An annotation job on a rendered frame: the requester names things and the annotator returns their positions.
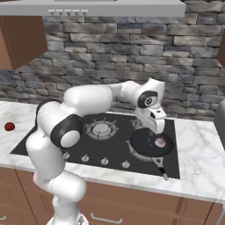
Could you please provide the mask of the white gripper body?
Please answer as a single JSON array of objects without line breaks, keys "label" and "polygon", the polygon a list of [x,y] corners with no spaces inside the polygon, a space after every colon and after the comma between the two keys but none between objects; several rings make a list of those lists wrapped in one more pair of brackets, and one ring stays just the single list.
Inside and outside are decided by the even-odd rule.
[{"label": "white gripper body", "polygon": [[135,117],[155,134],[161,134],[165,126],[165,112],[162,107],[158,109],[137,107],[134,111]]}]

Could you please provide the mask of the black frying pan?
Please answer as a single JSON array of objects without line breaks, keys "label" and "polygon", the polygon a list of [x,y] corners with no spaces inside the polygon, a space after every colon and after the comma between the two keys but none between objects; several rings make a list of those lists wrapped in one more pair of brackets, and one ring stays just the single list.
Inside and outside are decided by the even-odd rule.
[{"label": "black frying pan", "polygon": [[[155,140],[158,137],[163,137],[165,140],[165,146],[163,148],[155,145]],[[167,134],[154,134],[149,128],[140,128],[132,133],[130,145],[138,155],[150,158],[158,170],[160,170],[163,178],[166,181],[169,180],[163,167],[163,158],[173,150],[174,143]]]}]

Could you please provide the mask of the pale pink garlic bulb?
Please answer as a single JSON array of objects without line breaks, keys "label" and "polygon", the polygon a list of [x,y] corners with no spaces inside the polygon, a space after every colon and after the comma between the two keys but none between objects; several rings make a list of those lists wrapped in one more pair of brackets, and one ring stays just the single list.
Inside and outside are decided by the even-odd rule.
[{"label": "pale pink garlic bulb", "polygon": [[155,140],[155,145],[159,148],[163,148],[165,146],[165,140],[163,137],[158,137]]}]

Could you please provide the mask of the black gas hob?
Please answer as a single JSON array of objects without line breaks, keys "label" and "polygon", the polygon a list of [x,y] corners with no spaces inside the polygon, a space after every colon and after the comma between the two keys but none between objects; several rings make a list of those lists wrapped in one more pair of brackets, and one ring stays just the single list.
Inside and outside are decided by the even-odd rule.
[{"label": "black gas hob", "polygon": [[[140,128],[145,126],[132,115],[89,115],[83,118],[83,137],[69,149],[56,147],[49,137],[33,128],[12,153],[29,156],[35,168],[42,172],[45,178],[60,174],[66,162],[163,177],[150,158],[138,155],[130,145],[132,133]],[[173,120],[165,121],[163,133],[174,143],[173,150],[163,158],[164,170],[169,179],[180,178]],[[63,154],[67,151],[70,157],[64,160]],[[82,161],[84,155],[89,157],[86,163]],[[109,160],[107,165],[101,163],[105,157]],[[127,169],[122,167],[126,160],[130,163]]]}]

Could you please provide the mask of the grey appliance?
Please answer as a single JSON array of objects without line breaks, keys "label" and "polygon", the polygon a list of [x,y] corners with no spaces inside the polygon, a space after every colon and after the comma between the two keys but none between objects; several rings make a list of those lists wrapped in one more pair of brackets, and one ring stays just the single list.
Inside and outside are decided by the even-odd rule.
[{"label": "grey appliance", "polygon": [[221,101],[214,115],[214,125],[221,143],[225,144],[225,99]]}]

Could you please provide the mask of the brown drawer front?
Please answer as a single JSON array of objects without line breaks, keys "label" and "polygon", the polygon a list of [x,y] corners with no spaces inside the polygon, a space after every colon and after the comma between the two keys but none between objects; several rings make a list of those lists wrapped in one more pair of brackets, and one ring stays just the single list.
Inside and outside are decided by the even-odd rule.
[{"label": "brown drawer front", "polygon": [[120,204],[154,208],[172,213],[178,213],[185,200],[184,198],[167,194],[135,190],[114,185],[103,185],[94,182],[87,183],[86,196]]},{"label": "brown drawer front", "polygon": [[[78,207],[90,225],[204,225],[205,223],[200,220],[92,200],[83,200],[78,204]],[[115,223],[93,220],[91,213],[97,217],[115,221]]]}]

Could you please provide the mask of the brown base cupboard door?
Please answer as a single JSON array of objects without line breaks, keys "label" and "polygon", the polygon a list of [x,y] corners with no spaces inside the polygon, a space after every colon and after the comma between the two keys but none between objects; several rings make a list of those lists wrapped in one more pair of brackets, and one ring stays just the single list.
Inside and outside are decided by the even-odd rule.
[{"label": "brown base cupboard door", "polygon": [[225,225],[225,204],[214,203],[204,225]]},{"label": "brown base cupboard door", "polygon": [[46,225],[54,215],[53,195],[33,182],[30,171],[0,167],[0,225]]}]

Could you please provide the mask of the grey extractor hood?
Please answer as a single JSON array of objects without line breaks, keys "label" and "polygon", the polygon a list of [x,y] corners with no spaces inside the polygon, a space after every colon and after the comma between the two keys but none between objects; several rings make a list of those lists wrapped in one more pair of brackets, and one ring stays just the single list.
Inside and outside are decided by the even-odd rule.
[{"label": "grey extractor hood", "polygon": [[6,0],[3,16],[183,17],[180,0]]}]

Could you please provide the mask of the brown wall cupboard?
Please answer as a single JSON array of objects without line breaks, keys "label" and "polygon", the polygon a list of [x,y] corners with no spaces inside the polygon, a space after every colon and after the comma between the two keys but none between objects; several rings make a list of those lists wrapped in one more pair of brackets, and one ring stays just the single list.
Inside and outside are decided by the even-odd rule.
[{"label": "brown wall cupboard", "polygon": [[222,38],[221,40],[217,60],[222,65],[222,67],[225,68],[225,38]]},{"label": "brown wall cupboard", "polygon": [[17,69],[46,51],[41,16],[0,16],[0,69]]}]

